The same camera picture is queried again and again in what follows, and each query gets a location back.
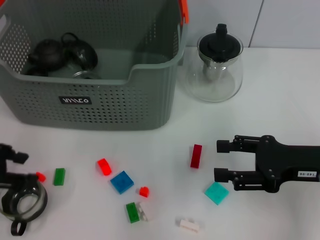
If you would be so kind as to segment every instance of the small red lego brick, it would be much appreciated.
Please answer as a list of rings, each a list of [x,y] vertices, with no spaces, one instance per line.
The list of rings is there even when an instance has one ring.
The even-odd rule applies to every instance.
[[[46,181],[46,176],[43,175],[41,172],[36,172],[35,175],[38,177],[39,182],[44,183]]]
[[[198,169],[200,163],[202,146],[195,144],[193,147],[192,159],[191,159],[191,168]]]
[[[147,198],[149,196],[149,188],[147,188],[146,186],[141,187],[139,194]]]
[[[98,163],[103,175],[108,176],[112,173],[112,170],[109,166],[109,163],[107,162],[107,160],[105,158],[102,158],[97,163]]]

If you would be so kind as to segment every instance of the basket logo text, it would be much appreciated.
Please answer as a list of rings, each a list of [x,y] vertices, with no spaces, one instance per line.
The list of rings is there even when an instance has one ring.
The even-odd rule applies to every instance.
[[[62,104],[74,104],[74,105],[91,105],[91,99],[88,96],[59,96],[59,100]]]

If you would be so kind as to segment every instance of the white tile wall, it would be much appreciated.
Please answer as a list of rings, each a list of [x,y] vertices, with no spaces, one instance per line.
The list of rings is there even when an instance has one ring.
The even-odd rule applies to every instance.
[[[264,0],[251,47],[319,49],[319,24],[320,0]]]
[[[217,24],[227,24],[228,31],[239,37],[248,47],[257,21],[262,0],[188,0],[189,46],[215,31]]]

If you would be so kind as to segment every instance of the blue lego brick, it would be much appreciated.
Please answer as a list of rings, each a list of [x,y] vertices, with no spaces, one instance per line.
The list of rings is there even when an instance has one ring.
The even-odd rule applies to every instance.
[[[215,204],[219,205],[225,197],[229,194],[229,191],[225,189],[220,183],[214,182],[204,193]]]
[[[117,176],[110,180],[119,194],[123,194],[134,185],[134,181],[126,174],[125,171],[120,172]]]

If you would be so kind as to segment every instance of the glass teapot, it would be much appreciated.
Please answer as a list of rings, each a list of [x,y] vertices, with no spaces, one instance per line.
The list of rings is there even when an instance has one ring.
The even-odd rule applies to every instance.
[[[208,102],[232,98],[243,81],[243,48],[241,40],[228,33],[225,24],[218,24],[216,31],[202,36],[197,43],[199,57],[188,68],[188,92]]]

